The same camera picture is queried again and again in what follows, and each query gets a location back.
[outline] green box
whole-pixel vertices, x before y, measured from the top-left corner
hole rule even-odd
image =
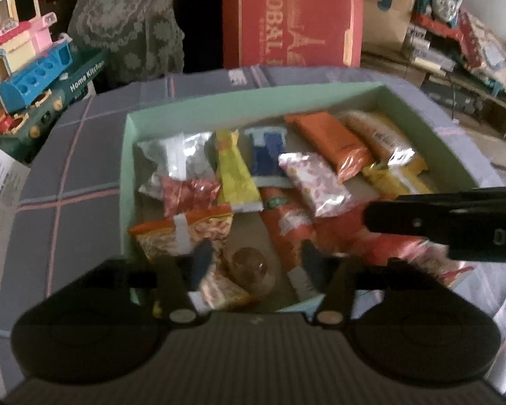
[[[131,113],[127,118],[120,174],[122,253],[132,253],[127,229],[140,222],[133,155],[136,142],[180,132],[234,129],[288,113],[343,109],[384,112],[423,155],[440,192],[478,186],[422,118],[380,82],[285,86],[192,98]]]

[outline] ribbed gray surface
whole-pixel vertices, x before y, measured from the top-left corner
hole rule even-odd
[[[157,354],[119,380],[85,387],[28,380],[6,398],[30,405],[496,405],[483,382],[408,387],[364,364],[342,334],[300,314],[214,314],[169,335]]]

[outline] red box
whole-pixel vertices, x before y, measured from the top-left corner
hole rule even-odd
[[[227,69],[359,67],[363,0],[223,0]]]

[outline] pink toy roof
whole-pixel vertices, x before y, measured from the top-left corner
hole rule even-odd
[[[6,32],[4,35],[0,36],[0,46],[6,42],[8,42],[13,37],[17,36],[18,34],[28,30],[32,24],[30,21],[22,21],[19,23],[19,26],[15,29],[11,29],[9,32]]]

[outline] cardboard box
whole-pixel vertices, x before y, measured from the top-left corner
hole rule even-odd
[[[401,50],[414,0],[364,0],[362,49]]]
[[[226,69],[360,65],[363,0],[223,0]]]

